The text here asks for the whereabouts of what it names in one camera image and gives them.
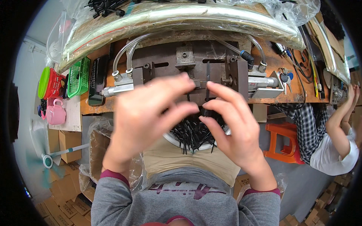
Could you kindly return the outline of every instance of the green basket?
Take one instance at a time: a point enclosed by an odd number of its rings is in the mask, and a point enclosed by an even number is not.
[[[83,58],[81,61],[76,62],[69,69],[68,77],[68,98],[77,95],[82,95],[88,90],[88,77],[89,77],[89,63],[88,57]]]

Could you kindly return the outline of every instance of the gray sweatshirt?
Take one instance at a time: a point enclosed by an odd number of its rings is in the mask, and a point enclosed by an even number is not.
[[[153,175],[148,188],[132,197],[126,178],[106,170],[94,195],[92,225],[166,223],[174,216],[183,216],[195,226],[277,226],[280,196],[276,190],[249,189],[237,204],[230,187],[213,173],[181,167]]]

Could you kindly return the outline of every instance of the red container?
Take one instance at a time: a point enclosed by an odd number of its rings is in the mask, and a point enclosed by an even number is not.
[[[66,77],[50,69],[49,82],[43,99],[58,98],[63,95]]]

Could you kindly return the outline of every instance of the workbench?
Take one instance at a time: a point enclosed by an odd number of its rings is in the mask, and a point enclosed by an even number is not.
[[[268,40],[256,38],[258,42],[260,43],[261,47],[264,50],[265,56],[266,56],[266,62],[268,63],[268,66],[266,68],[266,74],[269,77],[273,71],[278,71],[278,68],[285,67],[287,69],[290,69],[293,71],[294,78],[291,81],[291,87],[292,87],[292,93],[289,91],[289,88],[287,89],[287,95],[284,95],[281,93],[277,98],[263,98],[263,99],[254,99],[249,98],[248,103],[249,104],[255,104],[255,103],[302,103],[304,101],[303,99],[303,89],[300,84],[300,81],[298,79],[298,76],[295,72],[295,69],[290,61],[288,61],[286,58],[281,57],[280,55],[276,54],[274,50],[271,47],[271,42]],[[117,53],[125,44],[126,39],[120,40],[115,42],[114,52]],[[91,63],[97,59],[98,57],[101,57],[102,55],[109,53],[109,47],[110,44],[107,44],[93,53],[89,54],[88,57],[90,58]],[[261,55],[258,51],[258,49],[253,46],[251,49],[251,55],[255,59],[255,63],[258,64],[261,60]],[[295,51],[295,57],[299,62],[302,62],[301,56],[298,53],[298,51]],[[120,71],[120,73],[123,73],[126,70],[126,55],[124,54],[121,59],[119,60],[117,69]],[[113,61],[109,62],[109,69],[107,73],[107,79],[106,79],[106,86],[114,86],[114,79],[112,76],[112,64]],[[310,65],[307,66],[306,75],[310,74]],[[305,77],[302,76],[302,74],[299,72],[300,78],[303,82],[305,91],[306,91],[306,102],[324,102],[329,103],[329,89],[327,88],[326,82],[324,78],[322,79],[322,83],[324,85],[324,92],[325,92],[325,99],[320,100],[319,96],[316,97],[314,84],[309,83]],[[88,115],[88,114],[100,114],[104,112],[113,112],[114,106],[115,106],[116,96],[105,98],[105,103],[102,106],[89,106],[88,105],[88,92],[84,93],[80,97],[80,112],[82,115]]]

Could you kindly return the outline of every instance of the orange stool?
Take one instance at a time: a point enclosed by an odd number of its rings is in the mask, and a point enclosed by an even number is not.
[[[273,158],[286,163],[304,164],[300,159],[299,145],[296,134],[296,125],[291,123],[267,124],[267,131],[270,131],[270,148],[269,151],[263,151],[265,157]],[[290,139],[289,146],[284,145],[282,153],[275,153],[277,144],[277,134]]]

